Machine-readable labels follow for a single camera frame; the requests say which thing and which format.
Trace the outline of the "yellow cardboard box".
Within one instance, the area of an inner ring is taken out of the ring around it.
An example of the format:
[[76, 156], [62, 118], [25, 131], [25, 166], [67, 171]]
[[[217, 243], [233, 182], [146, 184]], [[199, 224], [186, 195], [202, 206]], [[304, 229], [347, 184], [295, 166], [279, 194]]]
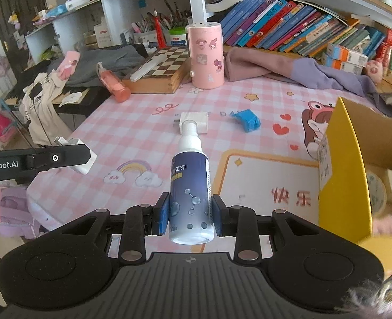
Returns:
[[373, 219], [392, 214], [388, 201], [373, 217], [366, 172], [384, 180], [392, 170], [392, 118], [349, 99], [338, 99], [319, 155], [319, 224], [373, 253], [392, 275], [392, 236], [374, 236]]

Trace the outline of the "pink pig plush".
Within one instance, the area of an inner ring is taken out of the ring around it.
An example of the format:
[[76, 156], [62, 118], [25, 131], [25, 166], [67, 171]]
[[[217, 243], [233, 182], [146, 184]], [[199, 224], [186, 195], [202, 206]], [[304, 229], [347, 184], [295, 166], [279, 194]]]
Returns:
[[368, 61], [365, 67], [365, 74], [375, 85], [380, 84], [383, 78], [383, 64], [381, 61]]

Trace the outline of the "pink cylindrical container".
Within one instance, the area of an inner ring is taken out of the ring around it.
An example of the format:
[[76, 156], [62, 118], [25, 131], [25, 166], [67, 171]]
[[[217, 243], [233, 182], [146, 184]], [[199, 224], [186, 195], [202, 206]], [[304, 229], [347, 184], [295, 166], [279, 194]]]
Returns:
[[223, 34], [220, 23], [200, 22], [186, 27], [190, 78], [198, 89], [222, 86], [224, 76]]

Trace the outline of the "blue spray bottle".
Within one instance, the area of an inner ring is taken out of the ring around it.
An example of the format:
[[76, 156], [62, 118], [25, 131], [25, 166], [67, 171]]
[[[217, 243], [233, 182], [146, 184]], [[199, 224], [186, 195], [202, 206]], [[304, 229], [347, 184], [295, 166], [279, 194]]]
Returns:
[[178, 153], [172, 159], [169, 239], [180, 245], [200, 245], [215, 236], [212, 222], [210, 164], [202, 151], [197, 125], [182, 125]]

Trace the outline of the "white tote bag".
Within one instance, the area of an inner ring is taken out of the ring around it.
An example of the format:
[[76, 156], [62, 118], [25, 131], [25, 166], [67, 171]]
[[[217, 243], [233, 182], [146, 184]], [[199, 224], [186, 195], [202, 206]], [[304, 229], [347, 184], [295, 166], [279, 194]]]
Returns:
[[30, 121], [29, 132], [34, 144], [51, 146], [56, 137], [72, 134], [52, 104], [62, 94], [65, 83], [56, 71], [51, 71], [39, 73], [34, 82], [24, 88], [19, 111], [26, 123]]

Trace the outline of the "blue tape piece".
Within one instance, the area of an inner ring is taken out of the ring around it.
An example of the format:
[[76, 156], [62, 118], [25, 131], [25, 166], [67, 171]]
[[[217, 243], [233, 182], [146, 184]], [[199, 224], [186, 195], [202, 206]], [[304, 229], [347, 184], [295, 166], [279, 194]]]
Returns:
[[253, 132], [261, 127], [260, 119], [251, 110], [236, 112], [231, 116], [241, 124], [245, 133]]

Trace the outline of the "orange pink bottle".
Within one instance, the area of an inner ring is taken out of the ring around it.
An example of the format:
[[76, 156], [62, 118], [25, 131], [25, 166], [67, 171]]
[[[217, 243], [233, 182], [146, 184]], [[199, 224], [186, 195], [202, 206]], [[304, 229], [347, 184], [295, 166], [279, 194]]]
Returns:
[[101, 62], [97, 63], [97, 75], [117, 102], [122, 103], [130, 98], [131, 90], [112, 71], [107, 70]]

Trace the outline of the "grey clothing pile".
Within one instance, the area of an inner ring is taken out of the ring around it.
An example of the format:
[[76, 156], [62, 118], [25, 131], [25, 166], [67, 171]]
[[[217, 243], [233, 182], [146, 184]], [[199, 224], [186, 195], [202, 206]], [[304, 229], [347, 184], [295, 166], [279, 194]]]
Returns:
[[[96, 87], [102, 83], [97, 75], [97, 63], [112, 71], [118, 78], [122, 78], [144, 62], [144, 57], [139, 54], [133, 45], [126, 45], [118, 49], [98, 49], [83, 51], [76, 66], [75, 73], [66, 81], [68, 87]], [[47, 68], [47, 74], [57, 77], [57, 67], [60, 65], [62, 57], [52, 63]]]

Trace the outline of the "orange white medicine box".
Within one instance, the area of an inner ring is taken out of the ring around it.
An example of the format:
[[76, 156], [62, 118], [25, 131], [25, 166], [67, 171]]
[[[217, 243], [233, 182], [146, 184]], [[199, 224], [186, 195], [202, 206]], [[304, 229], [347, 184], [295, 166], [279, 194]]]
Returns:
[[323, 53], [321, 63], [323, 66], [360, 75], [366, 67], [368, 57], [357, 51], [340, 45], [329, 43], [327, 51]]

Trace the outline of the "white power adapter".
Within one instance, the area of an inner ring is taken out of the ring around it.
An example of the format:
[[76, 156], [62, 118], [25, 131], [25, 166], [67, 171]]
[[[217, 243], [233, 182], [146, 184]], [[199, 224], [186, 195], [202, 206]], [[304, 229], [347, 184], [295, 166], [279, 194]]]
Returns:
[[174, 123], [179, 125], [180, 131], [182, 131], [182, 125], [192, 121], [197, 125], [198, 134], [207, 134], [208, 132], [208, 113], [207, 112], [182, 112], [175, 114]]

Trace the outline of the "pink purple cloth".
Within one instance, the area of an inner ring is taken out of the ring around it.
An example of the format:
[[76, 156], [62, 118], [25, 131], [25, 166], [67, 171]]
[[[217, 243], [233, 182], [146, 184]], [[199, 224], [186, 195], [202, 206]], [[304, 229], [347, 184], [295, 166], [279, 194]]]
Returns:
[[289, 58], [250, 48], [231, 48], [225, 52], [224, 71], [230, 82], [265, 76], [309, 89], [349, 91], [366, 98], [378, 111], [392, 118], [392, 106], [380, 97], [368, 76], [319, 65], [311, 58]]

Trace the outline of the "pink checkered tablecloth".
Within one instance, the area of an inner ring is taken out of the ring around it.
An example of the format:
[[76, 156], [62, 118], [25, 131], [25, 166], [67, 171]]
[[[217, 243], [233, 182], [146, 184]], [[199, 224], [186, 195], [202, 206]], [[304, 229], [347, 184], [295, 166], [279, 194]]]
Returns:
[[260, 215], [284, 209], [316, 223], [319, 175], [316, 144], [305, 144], [303, 113], [324, 135], [340, 97], [334, 89], [307, 89], [268, 78], [226, 83], [213, 90], [187, 84], [175, 94], [108, 99], [75, 131], [95, 154], [91, 169], [39, 174], [27, 194], [30, 212], [53, 230], [90, 211], [122, 214], [155, 204], [172, 182], [200, 181], [190, 161], [205, 156], [202, 173], [228, 206]]

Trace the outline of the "white bookshelf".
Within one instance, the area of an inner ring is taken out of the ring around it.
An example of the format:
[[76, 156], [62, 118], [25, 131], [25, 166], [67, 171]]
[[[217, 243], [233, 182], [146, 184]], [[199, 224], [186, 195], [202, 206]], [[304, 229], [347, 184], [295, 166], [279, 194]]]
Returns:
[[[105, 21], [113, 45], [121, 43], [120, 35], [147, 12], [168, 13], [190, 10], [191, 20], [203, 22], [211, 17], [205, 5], [215, 0], [93, 0], [26, 35], [25, 40], [35, 61], [52, 45], [63, 52], [72, 51], [84, 39], [84, 33]], [[392, 29], [392, 7], [379, 0], [298, 0], [331, 9], [342, 16], [368, 17]]]

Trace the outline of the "small white red box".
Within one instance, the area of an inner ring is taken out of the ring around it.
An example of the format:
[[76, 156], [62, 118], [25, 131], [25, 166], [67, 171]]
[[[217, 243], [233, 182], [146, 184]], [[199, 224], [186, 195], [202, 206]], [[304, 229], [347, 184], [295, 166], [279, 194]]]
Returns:
[[72, 170], [82, 175], [88, 174], [97, 159], [97, 154], [88, 145], [74, 137], [68, 140], [64, 137], [56, 137], [55, 143], [65, 149], [62, 167], [71, 167]]

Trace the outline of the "yellow tape roll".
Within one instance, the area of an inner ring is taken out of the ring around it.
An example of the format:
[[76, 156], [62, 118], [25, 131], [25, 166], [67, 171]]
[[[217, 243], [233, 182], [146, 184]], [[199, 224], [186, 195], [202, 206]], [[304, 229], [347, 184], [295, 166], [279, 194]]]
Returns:
[[370, 198], [370, 209], [373, 217], [379, 216], [385, 210], [387, 204], [386, 187], [380, 177], [374, 172], [367, 171], [368, 193]]

